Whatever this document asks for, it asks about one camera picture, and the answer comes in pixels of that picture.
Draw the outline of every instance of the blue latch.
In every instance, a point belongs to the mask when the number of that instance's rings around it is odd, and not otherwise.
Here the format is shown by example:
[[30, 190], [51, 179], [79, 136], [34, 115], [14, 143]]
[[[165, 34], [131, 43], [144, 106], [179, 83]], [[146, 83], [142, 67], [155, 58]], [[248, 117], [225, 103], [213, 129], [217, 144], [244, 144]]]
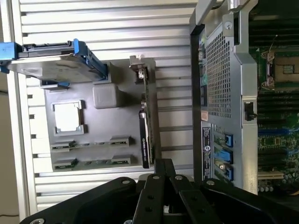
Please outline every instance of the blue latch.
[[225, 164], [225, 175], [230, 181], [234, 180], [234, 168], [228, 164]]
[[218, 152], [215, 152], [214, 156], [218, 160], [222, 160], [229, 164], [233, 164], [233, 152], [229, 152], [228, 150], [222, 149]]
[[0, 71], [6, 74], [9, 70], [6, 67], [7, 62], [16, 60], [18, 52], [22, 51], [22, 46], [16, 42], [2, 42], [0, 43]]
[[232, 134], [224, 134], [225, 135], [225, 144], [232, 148], [234, 147], [234, 137]]

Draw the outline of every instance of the server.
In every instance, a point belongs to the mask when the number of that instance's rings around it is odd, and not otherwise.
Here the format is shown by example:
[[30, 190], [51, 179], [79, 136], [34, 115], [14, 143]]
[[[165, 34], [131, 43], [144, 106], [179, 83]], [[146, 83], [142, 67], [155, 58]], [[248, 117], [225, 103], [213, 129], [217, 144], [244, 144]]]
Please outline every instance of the server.
[[241, 2], [199, 1], [190, 18], [194, 177], [257, 193], [257, 64], [248, 34], [257, 0]]
[[190, 20], [197, 181], [212, 175], [295, 209], [297, 10], [292, 0], [200, 1]]

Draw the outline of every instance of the metal frame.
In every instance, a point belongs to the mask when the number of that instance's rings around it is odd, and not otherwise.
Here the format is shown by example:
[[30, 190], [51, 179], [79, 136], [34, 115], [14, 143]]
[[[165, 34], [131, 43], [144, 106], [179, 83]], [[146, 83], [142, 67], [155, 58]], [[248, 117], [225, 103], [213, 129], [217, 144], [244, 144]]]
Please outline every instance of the metal frame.
[[[200, 0], [190, 19], [191, 51], [192, 51], [192, 98], [193, 98], [193, 132], [200, 133], [200, 89], [197, 49], [199, 48], [200, 25], [205, 24], [205, 33], [208, 45], [220, 32], [223, 32], [226, 42], [230, 43], [230, 78], [231, 88], [231, 119], [209, 115], [208, 122], [226, 128], [237, 139], [234, 145], [235, 171], [237, 181], [235, 185], [252, 193], [257, 193], [257, 124], [256, 119], [245, 119], [244, 104], [253, 102], [256, 113], [257, 87], [256, 80], [252, 79], [257, 73], [256, 63], [249, 54], [249, 12], [258, 0], [225, 0], [215, 10], [211, 10], [215, 1]], [[234, 27], [233, 12], [238, 14], [238, 26]], [[235, 45], [234, 29], [238, 31], [239, 44]], [[199, 146], [200, 137], [193, 139], [193, 145]], [[202, 156], [199, 148], [193, 147], [194, 179], [202, 181]]]
[[[17, 0], [1, 0], [0, 4], [4, 41], [22, 42], [19, 2]], [[34, 185], [32, 154], [29, 152], [31, 148], [28, 147], [28, 141], [26, 141], [26, 139], [30, 140], [30, 137], [26, 138], [24, 136], [26, 133], [30, 135], [28, 105], [26, 105], [27, 99], [24, 100], [27, 97], [25, 76], [19, 76], [15, 72], [10, 72], [7, 75], [7, 84], [18, 189], [19, 217], [22, 220], [30, 215], [30, 209], [32, 209], [32, 205], [34, 204], [29, 203], [29, 201], [32, 201], [32, 196], [35, 197], [35, 188], [30, 188], [30, 186]]]

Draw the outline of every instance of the connector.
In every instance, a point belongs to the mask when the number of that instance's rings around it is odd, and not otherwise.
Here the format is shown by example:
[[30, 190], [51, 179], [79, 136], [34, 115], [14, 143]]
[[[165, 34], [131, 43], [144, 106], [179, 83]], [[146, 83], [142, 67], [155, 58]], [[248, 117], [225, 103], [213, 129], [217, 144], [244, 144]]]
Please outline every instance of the connector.
[[260, 171], [257, 173], [258, 180], [279, 180], [283, 178], [284, 178], [284, 174], [279, 171], [270, 171], [270, 172]]

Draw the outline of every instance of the wall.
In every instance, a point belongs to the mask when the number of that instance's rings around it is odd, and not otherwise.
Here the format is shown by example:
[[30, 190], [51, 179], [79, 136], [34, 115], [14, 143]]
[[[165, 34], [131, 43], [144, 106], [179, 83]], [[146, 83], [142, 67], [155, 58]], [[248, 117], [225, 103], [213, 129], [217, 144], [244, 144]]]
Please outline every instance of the wall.
[[[0, 41], [3, 41], [2, 28]], [[3, 73], [0, 73], [0, 90], [7, 90], [7, 78]], [[0, 215], [18, 214], [9, 101], [8, 96], [3, 95], [0, 95], [0, 127]], [[18, 217], [0, 217], [0, 224], [16, 223], [19, 223]]]

